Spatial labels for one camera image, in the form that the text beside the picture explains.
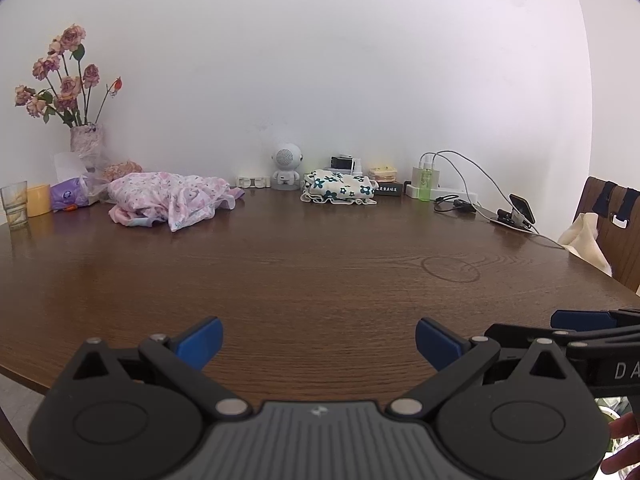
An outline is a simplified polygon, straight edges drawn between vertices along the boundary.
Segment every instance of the robot figurine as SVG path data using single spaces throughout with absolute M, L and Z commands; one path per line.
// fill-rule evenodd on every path
M 278 171 L 271 177 L 274 189 L 292 190 L 300 188 L 300 175 L 295 169 L 302 161 L 302 152 L 295 144 L 287 143 L 279 146 L 271 155 Z

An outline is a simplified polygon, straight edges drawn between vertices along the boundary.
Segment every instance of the pink floral cloth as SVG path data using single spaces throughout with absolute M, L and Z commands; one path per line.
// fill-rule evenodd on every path
M 222 178 L 175 173 L 129 173 L 109 184 L 116 201 L 109 216 L 126 226 L 169 222 L 172 232 L 213 218 L 216 208 L 233 209 L 244 190 L 230 189 Z

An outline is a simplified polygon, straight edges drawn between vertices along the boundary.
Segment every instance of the purple package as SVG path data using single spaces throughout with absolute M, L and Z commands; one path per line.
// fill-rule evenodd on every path
M 82 192 L 80 178 L 70 178 L 51 186 L 51 208 L 53 211 L 73 210 L 87 205 L 89 205 L 89 201 Z

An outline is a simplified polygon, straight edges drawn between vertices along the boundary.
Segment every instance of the green bottle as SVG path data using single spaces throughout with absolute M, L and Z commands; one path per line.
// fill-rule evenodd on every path
M 418 199 L 423 202 L 431 200 L 431 170 L 426 168 L 420 172 L 420 187 L 418 188 Z

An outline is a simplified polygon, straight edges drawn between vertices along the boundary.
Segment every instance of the wooden table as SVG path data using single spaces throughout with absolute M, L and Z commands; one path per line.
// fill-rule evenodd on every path
M 557 308 L 638 304 L 547 240 L 376 199 L 318 205 L 250 190 L 233 211 L 177 233 L 114 224 L 108 205 L 2 226 L 0 372 L 44 393 L 89 336 L 132 347 L 216 315 L 225 343 L 205 373 L 255 406 L 385 404 L 433 373 L 415 349 L 422 316 L 472 336 L 492 322 L 548 326 Z M 7 425 L 0 416 L 0 438 L 37 476 Z

